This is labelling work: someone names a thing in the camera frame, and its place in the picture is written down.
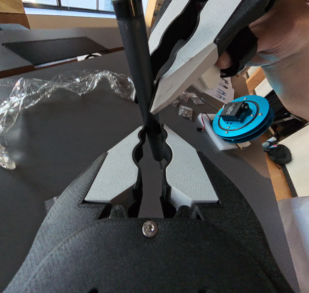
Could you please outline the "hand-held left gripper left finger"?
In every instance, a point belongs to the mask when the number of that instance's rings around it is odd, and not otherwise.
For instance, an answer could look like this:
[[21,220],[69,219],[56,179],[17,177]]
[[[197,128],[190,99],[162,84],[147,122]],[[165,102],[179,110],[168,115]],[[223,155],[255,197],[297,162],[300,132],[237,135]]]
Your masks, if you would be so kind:
[[138,127],[108,150],[85,201],[108,206],[121,205],[128,217],[137,218],[142,200],[139,161],[143,157],[145,128]]

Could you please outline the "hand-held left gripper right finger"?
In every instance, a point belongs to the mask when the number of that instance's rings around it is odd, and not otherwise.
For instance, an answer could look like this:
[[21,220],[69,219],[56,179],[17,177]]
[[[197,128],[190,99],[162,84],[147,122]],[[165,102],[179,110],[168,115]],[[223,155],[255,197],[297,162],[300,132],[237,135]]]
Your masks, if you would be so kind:
[[161,207],[165,218],[173,218],[181,206],[216,204],[219,198],[197,150],[172,131],[161,125],[163,169]]

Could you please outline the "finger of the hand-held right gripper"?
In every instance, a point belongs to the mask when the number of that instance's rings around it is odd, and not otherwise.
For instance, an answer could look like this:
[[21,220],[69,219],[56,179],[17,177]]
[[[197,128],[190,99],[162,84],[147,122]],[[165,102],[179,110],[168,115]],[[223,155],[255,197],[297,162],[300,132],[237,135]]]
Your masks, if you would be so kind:
[[158,113],[196,82],[218,59],[215,36],[221,31],[243,0],[208,0],[197,15],[189,38],[174,54],[170,68],[157,79],[150,105]]
[[172,0],[150,34],[148,45],[154,79],[170,68],[174,54],[194,31],[196,0]]

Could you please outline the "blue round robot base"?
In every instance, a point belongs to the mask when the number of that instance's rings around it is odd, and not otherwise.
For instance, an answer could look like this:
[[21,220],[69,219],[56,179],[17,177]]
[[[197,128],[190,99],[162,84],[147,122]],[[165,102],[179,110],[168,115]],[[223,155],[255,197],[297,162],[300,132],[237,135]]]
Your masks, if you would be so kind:
[[267,99],[248,95],[225,104],[214,117],[212,128],[224,141],[240,144],[265,133],[274,116]]

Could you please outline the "person's right forearm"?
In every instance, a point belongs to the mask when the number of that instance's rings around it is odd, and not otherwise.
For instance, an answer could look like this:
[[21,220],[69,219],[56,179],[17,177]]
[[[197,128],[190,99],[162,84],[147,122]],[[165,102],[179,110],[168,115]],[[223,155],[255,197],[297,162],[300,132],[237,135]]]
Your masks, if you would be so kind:
[[308,121],[308,45],[282,56],[271,55],[270,51],[261,51],[258,54],[265,61],[261,66],[265,76],[285,108]]

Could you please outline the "dark grey desk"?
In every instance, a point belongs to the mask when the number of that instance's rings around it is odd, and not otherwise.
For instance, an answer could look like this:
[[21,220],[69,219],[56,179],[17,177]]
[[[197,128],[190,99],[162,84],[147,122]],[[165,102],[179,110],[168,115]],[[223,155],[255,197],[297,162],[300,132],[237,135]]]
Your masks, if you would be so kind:
[[107,54],[116,51],[116,48],[123,47],[122,38],[119,28],[72,28],[72,29],[12,29],[2,30],[1,32],[1,47],[0,47],[0,67],[1,71],[9,71],[16,68],[38,66],[33,65],[23,59],[13,51],[5,48],[3,43],[39,41],[61,38],[88,37],[98,44],[107,48],[107,51],[99,52]]
[[[191,121],[169,105],[160,112],[160,122],[203,152],[242,192],[284,276],[300,292],[260,139],[242,150],[220,152],[207,133],[196,130],[196,114],[215,110],[189,104]],[[14,170],[1,167],[1,292],[32,246],[46,216],[44,202],[59,196],[102,153],[141,125],[138,105],[116,95],[106,79],[82,96],[57,90],[21,112],[1,137],[16,163]]]

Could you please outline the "black desk panel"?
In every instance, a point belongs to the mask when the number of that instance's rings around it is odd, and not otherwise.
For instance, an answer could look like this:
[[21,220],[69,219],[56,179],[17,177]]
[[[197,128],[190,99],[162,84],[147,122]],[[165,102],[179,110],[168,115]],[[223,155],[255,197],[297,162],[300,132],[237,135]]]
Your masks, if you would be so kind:
[[2,45],[33,65],[107,51],[106,47],[88,37],[13,42]]

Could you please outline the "person's right hand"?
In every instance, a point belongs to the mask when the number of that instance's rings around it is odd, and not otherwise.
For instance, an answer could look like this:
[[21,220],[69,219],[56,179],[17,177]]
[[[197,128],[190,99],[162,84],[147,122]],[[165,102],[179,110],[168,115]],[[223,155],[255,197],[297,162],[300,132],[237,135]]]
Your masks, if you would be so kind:
[[249,28],[258,38],[258,48],[245,65],[267,72],[308,67],[309,7],[303,0],[280,0]]

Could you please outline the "white foam pad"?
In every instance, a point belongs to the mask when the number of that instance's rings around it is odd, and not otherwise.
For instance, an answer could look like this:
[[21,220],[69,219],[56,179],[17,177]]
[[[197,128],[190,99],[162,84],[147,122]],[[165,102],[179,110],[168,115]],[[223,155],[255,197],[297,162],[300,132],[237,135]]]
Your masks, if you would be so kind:
[[214,120],[214,117],[215,114],[200,113],[197,119],[200,122],[201,127],[197,128],[197,131],[201,133],[207,133],[219,151],[243,149],[251,145],[249,141],[236,144],[224,141],[213,130],[212,121]]

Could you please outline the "printed instruction sheet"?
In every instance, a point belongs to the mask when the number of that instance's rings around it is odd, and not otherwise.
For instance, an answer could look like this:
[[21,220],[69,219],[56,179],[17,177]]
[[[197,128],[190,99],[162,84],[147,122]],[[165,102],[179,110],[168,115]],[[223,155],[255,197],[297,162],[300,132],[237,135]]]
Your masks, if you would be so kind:
[[220,78],[218,84],[212,89],[212,96],[224,104],[234,100],[234,89],[230,77]]

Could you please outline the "thin metal rod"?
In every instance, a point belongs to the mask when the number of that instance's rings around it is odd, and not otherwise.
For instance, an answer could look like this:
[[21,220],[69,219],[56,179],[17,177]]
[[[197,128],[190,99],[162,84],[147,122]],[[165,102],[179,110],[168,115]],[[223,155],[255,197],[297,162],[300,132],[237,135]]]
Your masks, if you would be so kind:
[[205,100],[204,98],[201,98],[201,100],[202,100],[203,102],[205,102],[206,104],[208,104],[208,105],[212,106],[214,109],[216,109],[216,110],[220,110],[220,108],[217,108],[215,105],[211,104],[210,102],[208,102],[208,101],[207,101],[207,100]]

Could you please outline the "black backpack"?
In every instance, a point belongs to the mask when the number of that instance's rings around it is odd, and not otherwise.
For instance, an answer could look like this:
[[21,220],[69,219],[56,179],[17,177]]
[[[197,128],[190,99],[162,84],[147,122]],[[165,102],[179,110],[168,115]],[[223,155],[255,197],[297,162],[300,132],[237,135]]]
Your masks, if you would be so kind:
[[292,161],[292,155],[288,147],[279,144],[275,137],[269,138],[262,143],[263,150],[276,165],[286,165]]

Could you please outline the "crumpled clear plastic wrap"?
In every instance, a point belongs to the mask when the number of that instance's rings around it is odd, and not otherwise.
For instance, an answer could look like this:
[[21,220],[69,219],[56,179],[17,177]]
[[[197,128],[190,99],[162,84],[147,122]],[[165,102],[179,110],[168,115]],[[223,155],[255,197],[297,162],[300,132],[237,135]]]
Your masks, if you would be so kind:
[[1,135],[9,131],[21,112],[65,90],[72,94],[88,94],[102,81],[108,81],[111,90],[120,98],[138,103],[136,89],[130,76],[108,70],[71,71],[50,80],[20,78],[1,79],[1,87],[12,87],[7,99],[1,103]]

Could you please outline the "black chair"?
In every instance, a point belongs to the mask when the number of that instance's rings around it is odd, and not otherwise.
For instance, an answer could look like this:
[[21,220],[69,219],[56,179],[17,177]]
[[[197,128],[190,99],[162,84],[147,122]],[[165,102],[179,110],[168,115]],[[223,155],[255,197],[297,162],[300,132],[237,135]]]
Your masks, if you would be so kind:
[[274,112],[271,128],[277,140],[282,140],[308,125],[308,121],[290,113],[282,104],[275,91],[265,96]]

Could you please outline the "person's white clothing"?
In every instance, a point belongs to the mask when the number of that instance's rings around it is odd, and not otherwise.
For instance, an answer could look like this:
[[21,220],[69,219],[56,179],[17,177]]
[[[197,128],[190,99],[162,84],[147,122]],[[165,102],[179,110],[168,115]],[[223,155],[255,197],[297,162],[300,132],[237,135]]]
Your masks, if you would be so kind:
[[278,201],[300,291],[309,292],[309,197]]

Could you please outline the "brown cardboard box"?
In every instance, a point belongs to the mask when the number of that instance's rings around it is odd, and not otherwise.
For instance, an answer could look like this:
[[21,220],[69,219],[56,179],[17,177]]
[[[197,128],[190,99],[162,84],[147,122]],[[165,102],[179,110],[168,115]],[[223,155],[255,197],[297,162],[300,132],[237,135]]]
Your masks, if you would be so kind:
[[19,24],[30,29],[22,0],[0,0],[0,23]]

